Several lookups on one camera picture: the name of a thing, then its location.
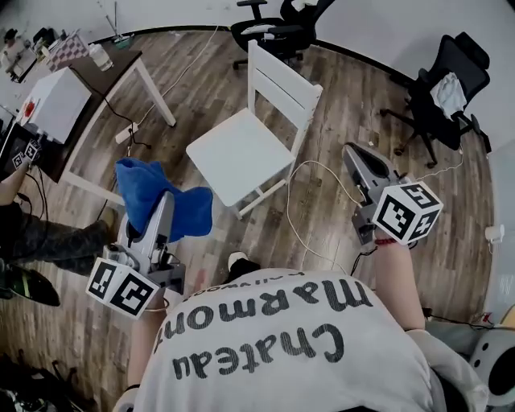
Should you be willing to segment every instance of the chair seat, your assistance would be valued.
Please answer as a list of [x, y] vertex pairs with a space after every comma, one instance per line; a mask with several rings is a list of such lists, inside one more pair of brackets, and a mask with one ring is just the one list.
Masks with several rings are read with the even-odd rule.
[[420, 80], [411, 85], [409, 93], [411, 113], [417, 125], [445, 146], [458, 150], [461, 143], [459, 122], [443, 115], [442, 110], [435, 105], [429, 88]]
[[242, 34], [243, 30], [245, 29], [262, 24], [270, 24], [272, 26], [280, 27], [287, 26], [292, 23], [287, 23], [277, 17], [269, 17], [259, 21], [247, 20], [245, 22], [235, 23], [231, 26], [231, 33], [238, 46], [247, 52], [249, 50], [249, 41], [257, 40], [260, 47], [264, 48], [273, 55], [280, 55], [286, 52], [291, 52], [294, 54], [295, 51], [307, 49], [315, 40], [315, 37], [312, 34], [313, 31], [304, 31], [302, 33], [295, 33], [295, 35], [281, 35], [278, 36], [280, 39], [276, 41], [264, 40], [263, 33], [253, 33], [250, 35]]
[[233, 206], [295, 160], [248, 109], [195, 140], [186, 153], [225, 206]]

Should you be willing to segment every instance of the white chair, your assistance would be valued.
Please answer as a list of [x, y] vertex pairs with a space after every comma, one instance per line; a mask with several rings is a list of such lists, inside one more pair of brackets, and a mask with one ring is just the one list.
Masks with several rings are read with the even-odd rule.
[[[186, 148], [188, 156], [220, 197], [241, 219], [290, 178], [301, 145], [322, 94], [282, 61], [249, 41], [248, 107], [225, 120]], [[255, 116], [256, 91], [298, 129], [288, 150]], [[285, 179], [263, 192], [265, 182], [289, 166]], [[237, 206], [248, 194], [257, 199], [242, 210]]]

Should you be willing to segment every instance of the black office chair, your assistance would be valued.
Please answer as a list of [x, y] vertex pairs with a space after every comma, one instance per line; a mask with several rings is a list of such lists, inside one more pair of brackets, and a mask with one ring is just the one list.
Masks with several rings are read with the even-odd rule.
[[[303, 55], [299, 51], [307, 49], [316, 40], [316, 21], [334, 1], [319, 0], [316, 6], [305, 6], [301, 11], [297, 11], [291, 5], [291, 0], [284, 0], [281, 5], [282, 19], [277, 17], [263, 19], [261, 17], [259, 6], [266, 4], [266, 0], [238, 2], [238, 6], [252, 7], [255, 20], [233, 24], [231, 32], [236, 43], [246, 52], [249, 48], [249, 41], [256, 39], [260, 47], [280, 60], [287, 60], [293, 57], [302, 60]], [[266, 33], [273, 35], [274, 39], [265, 39], [265, 33], [242, 34], [245, 29], [262, 24], [274, 26]], [[233, 68], [237, 70], [240, 64], [247, 64], [248, 62], [247, 59], [237, 60], [233, 63]]]
[[468, 105], [472, 98], [490, 83], [490, 76], [486, 72], [489, 66], [488, 54], [467, 33], [461, 33], [455, 39], [449, 35], [442, 37], [433, 67], [429, 72], [421, 68], [418, 79], [408, 88], [410, 99], [407, 101], [407, 108], [411, 110], [413, 119], [390, 109], [382, 109], [379, 112], [383, 117], [391, 114], [414, 128], [410, 138], [396, 148], [394, 153], [397, 156], [402, 155], [406, 146], [417, 136], [421, 136], [431, 156], [431, 162], [426, 164], [431, 169], [438, 163], [432, 140], [438, 139], [452, 150], [458, 150], [463, 134], [470, 130], [481, 134], [479, 122], [474, 115], [471, 116], [472, 120], [468, 120], [460, 111], [452, 116], [453, 120], [447, 119], [433, 102], [430, 91], [449, 72], [454, 72], [461, 83]]

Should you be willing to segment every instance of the floor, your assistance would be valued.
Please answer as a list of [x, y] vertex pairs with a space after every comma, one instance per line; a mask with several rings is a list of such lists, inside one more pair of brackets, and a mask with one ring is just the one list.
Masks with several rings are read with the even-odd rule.
[[[202, 50], [210, 35], [141, 35], [133, 48], [144, 51], [142, 58], [150, 74], [159, 90], [165, 90]], [[134, 146], [132, 155], [160, 161], [177, 187], [206, 185], [185, 149], [245, 107], [247, 71], [231, 69], [231, 62], [243, 57], [245, 53], [229, 33], [216, 33], [204, 54], [166, 96], [177, 125], [168, 127], [158, 112], [152, 111], [136, 136], [151, 144], [152, 150]], [[403, 111], [406, 96], [405, 90], [393, 84], [383, 71], [318, 47], [305, 53], [298, 70], [324, 89], [299, 160], [316, 159], [328, 165], [354, 197], [359, 194], [342, 163], [345, 142], [372, 143], [394, 161], [400, 172], [410, 171], [416, 177], [429, 173], [424, 167], [428, 157], [421, 142], [402, 157], [393, 154], [394, 147], [411, 130], [377, 114], [383, 107]], [[138, 120], [150, 107], [150, 100], [134, 78], [115, 97], [113, 106]], [[257, 114], [286, 145], [291, 144], [293, 126], [261, 98]], [[117, 146], [114, 135], [124, 127], [122, 119], [106, 110], [73, 171], [111, 188], [114, 162], [126, 154], [126, 146]], [[474, 134], [463, 138], [463, 148], [462, 167], [425, 179], [445, 208], [429, 237], [412, 252], [423, 305], [433, 307], [436, 315], [453, 319], [469, 319], [481, 311], [491, 265], [482, 234], [492, 223], [488, 162], [483, 144]], [[440, 161], [437, 169], [459, 164], [458, 152], [439, 143], [435, 143], [435, 149]], [[37, 189], [28, 180], [23, 192], [33, 199], [35, 212], [39, 213]], [[103, 204], [67, 184], [55, 185], [47, 180], [45, 188], [50, 219], [60, 223], [83, 227], [96, 219]], [[352, 203], [333, 177], [322, 167], [304, 167], [291, 185], [291, 199], [291, 219], [303, 240], [350, 270], [361, 248], [350, 221]], [[285, 207], [284, 188], [238, 221], [215, 198], [209, 236], [183, 239], [175, 246], [177, 256], [187, 266], [187, 294], [219, 282], [226, 274], [228, 255], [238, 249], [264, 267], [330, 270], [333, 264], [300, 245], [288, 225]], [[362, 258], [356, 272], [371, 286], [372, 260]], [[77, 389], [93, 397], [100, 410], [110, 410], [125, 387], [130, 321], [86, 296], [86, 278], [48, 264], [33, 267], [52, 281], [60, 294], [61, 307], [45, 307], [23, 299], [0, 302], [0, 352], [14, 356], [23, 348], [32, 365], [51, 368], [52, 360], [58, 359], [63, 372], [66, 367], [77, 367]]]

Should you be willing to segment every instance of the blue towel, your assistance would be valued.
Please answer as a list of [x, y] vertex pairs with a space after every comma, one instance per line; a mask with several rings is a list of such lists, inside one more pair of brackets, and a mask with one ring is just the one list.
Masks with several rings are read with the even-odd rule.
[[144, 163], [124, 158], [116, 162], [115, 169], [129, 222], [138, 232], [145, 229], [165, 191], [175, 197], [170, 241], [178, 241], [184, 236], [205, 236], [211, 232], [212, 192], [207, 187], [180, 191], [167, 180], [159, 162]]

